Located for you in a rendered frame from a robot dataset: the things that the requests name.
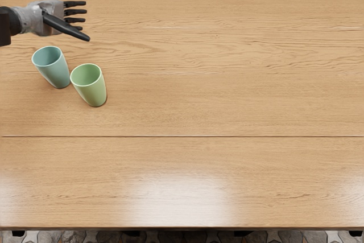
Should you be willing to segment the light green cup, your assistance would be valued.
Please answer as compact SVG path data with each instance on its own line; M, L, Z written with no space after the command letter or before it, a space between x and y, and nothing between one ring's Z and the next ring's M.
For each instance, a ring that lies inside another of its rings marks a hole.
M107 100L107 91L101 68L92 63L74 68L70 80L81 98L92 107L102 106Z

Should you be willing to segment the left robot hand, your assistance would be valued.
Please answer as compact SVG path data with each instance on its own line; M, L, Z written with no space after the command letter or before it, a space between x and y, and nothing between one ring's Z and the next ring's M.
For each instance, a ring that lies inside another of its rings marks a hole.
M70 35L83 41L90 37L82 32L81 27L72 23L85 22L84 18L74 18L74 15L86 14L82 7L85 1L41 0L33 1L25 7L12 7L20 22L20 32L33 33L38 36L59 34Z

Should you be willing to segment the light blue cup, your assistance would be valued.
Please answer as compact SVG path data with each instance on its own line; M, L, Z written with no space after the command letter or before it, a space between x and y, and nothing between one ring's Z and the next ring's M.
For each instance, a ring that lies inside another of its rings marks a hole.
M46 46L36 50L31 61L53 87L62 89L71 83L68 64L59 47Z

